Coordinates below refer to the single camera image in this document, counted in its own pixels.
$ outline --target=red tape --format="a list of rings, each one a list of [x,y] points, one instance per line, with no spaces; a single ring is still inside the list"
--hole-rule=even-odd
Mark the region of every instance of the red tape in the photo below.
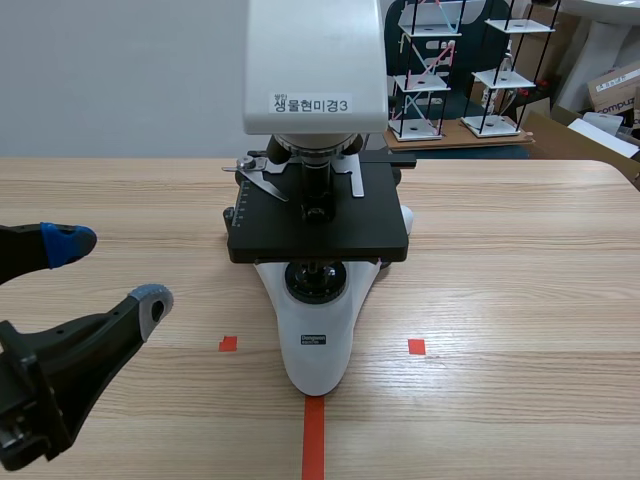
[[[324,397],[304,402],[302,480],[324,480]]]
[[[423,339],[410,339],[409,340],[409,354],[410,355],[426,355],[427,346]]]
[[[238,337],[224,337],[218,344],[219,352],[235,352],[238,350]]]

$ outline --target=white shelf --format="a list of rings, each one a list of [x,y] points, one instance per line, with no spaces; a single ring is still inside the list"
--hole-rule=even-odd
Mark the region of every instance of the white shelf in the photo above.
[[[555,32],[546,25],[534,22],[533,20],[522,20],[518,18],[512,18],[509,21],[509,28],[505,28],[507,25],[506,20],[485,20],[487,24],[500,30],[502,33],[551,33]]]
[[[406,90],[404,86],[407,82],[407,76],[397,75],[394,78],[398,87],[400,87],[400,90],[404,93],[446,92],[451,90],[447,88],[447,84],[439,75],[425,75],[423,77],[421,77],[420,74],[411,75],[409,88]]]
[[[498,81],[495,84],[493,83],[493,79],[496,78],[495,68],[485,72],[475,72],[473,76],[494,90],[535,87],[533,82],[530,82],[522,75],[508,70],[506,72],[500,72]]]
[[[440,140],[442,135],[438,135],[438,129],[431,122],[423,119],[405,120],[400,137],[400,120],[391,120],[389,126],[399,142],[410,142],[417,140]]]
[[[469,130],[478,138],[486,137],[511,137],[520,135],[522,130],[516,130],[515,125],[510,119],[501,117],[500,115],[487,115],[487,119],[484,122],[484,128],[480,133],[480,126],[482,125],[482,116],[479,117],[464,117],[461,119]]]
[[[416,25],[415,33],[411,33],[411,25],[400,25],[400,28],[409,37],[432,38],[432,37],[461,37],[461,33],[452,32],[447,25]]]

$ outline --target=microscope label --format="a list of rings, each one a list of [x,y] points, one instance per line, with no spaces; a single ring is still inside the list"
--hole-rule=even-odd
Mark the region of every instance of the microscope label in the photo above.
[[[272,93],[269,113],[352,114],[353,95],[347,93]]]
[[[302,345],[326,345],[326,335],[302,335],[300,343]]]

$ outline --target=microscope stage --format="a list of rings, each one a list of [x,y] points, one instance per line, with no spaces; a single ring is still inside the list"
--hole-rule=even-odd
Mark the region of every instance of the microscope stage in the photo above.
[[[231,261],[404,261],[409,238],[391,164],[363,161],[360,167],[364,198],[353,197],[350,174],[332,173],[336,216],[323,224],[302,219],[301,165],[289,165],[280,175],[265,174],[288,202],[244,181],[229,228]]]

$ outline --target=wooden board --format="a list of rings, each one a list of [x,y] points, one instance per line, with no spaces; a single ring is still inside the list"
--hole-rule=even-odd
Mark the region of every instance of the wooden board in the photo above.
[[[414,150],[438,150],[445,148],[500,147],[503,145],[529,145],[534,143],[533,137],[526,132],[513,137],[476,137],[462,122],[445,120],[442,127],[442,140],[423,140],[419,142],[399,142],[391,129],[384,133],[387,146],[393,152]]]
[[[175,295],[75,446],[0,478],[301,479],[305,399],[255,268],[228,259],[233,161],[0,160],[0,222],[99,237],[2,285],[0,318],[35,332],[141,283]],[[579,160],[419,162],[399,194],[409,258],[374,284],[326,398],[326,479],[638,480],[640,194]]]

